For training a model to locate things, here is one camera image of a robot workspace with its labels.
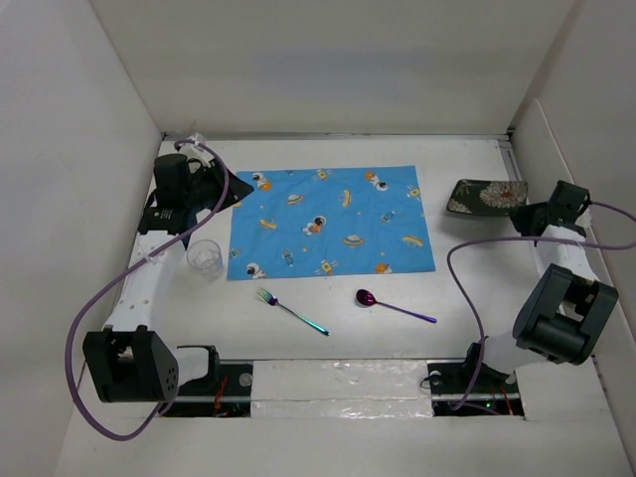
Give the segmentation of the blue space-print cloth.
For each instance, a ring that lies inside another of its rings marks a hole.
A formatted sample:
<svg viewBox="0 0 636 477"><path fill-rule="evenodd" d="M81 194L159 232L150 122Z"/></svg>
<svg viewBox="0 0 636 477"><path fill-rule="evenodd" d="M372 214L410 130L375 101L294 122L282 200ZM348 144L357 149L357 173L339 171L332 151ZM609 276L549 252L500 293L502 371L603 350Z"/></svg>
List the blue space-print cloth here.
<svg viewBox="0 0 636 477"><path fill-rule="evenodd" d="M435 263L412 166L241 171L228 278L429 272Z"/></svg>

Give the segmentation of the dark floral square plate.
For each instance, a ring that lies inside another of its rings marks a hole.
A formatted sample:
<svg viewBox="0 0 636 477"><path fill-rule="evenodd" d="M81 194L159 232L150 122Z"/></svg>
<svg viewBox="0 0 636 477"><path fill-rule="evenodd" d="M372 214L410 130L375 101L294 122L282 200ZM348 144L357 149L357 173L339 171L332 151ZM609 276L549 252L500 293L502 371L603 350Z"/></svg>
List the dark floral square plate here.
<svg viewBox="0 0 636 477"><path fill-rule="evenodd" d="M459 180L446 204L446 211L476 217L508 217L528 198L525 181Z"/></svg>

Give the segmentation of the clear plastic cup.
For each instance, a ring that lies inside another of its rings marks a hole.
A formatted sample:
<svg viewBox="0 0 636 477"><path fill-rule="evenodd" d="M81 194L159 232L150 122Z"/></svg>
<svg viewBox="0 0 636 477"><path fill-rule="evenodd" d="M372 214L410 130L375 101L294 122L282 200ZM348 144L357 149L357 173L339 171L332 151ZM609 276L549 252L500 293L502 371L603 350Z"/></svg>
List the clear plastic cup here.
<svg viewBox="0 0 636 477"><path fill-rule="evenodd" d="M220 246L213 240L201 239L191 242L186 252L189 265L202 277L215 281L225 270Z"/></svg>

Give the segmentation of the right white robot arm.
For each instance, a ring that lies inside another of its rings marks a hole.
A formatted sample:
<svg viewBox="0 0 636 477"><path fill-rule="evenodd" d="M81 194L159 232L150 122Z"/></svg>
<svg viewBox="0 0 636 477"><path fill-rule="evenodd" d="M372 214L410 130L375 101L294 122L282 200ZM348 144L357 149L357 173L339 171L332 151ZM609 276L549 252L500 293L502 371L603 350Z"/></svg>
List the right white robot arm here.
<svg viewBox="0 0 636 477"><path fill-rule="evenodd" d="M511 213L518 237L533 241L543 274L511 330L481 332L468 348L459 367L468 391L499 385L532 363L580 365L593 351L619 294L600 281L585 252L585 231L577 221L591 204L586 189L559 181L547 201Z"/></svg>

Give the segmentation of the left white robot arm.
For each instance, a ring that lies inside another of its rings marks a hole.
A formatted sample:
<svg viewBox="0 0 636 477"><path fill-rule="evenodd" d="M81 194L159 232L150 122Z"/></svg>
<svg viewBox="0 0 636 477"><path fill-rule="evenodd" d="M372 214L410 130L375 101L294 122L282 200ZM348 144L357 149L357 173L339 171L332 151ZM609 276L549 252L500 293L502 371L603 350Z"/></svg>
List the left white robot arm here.
<svg viewBox="0 0 636 477"><path fill-rule="evenodd" d="M82 351L103 402L164 402L182 387L210 394L221 384L219 354L212 345L171 348L160 338L168 288L186 255L202 211L221 212L253 187L218 157L181 153L154 161L155 188L144 207L131 273L119 301L99 331L87 333Z"/></svg>

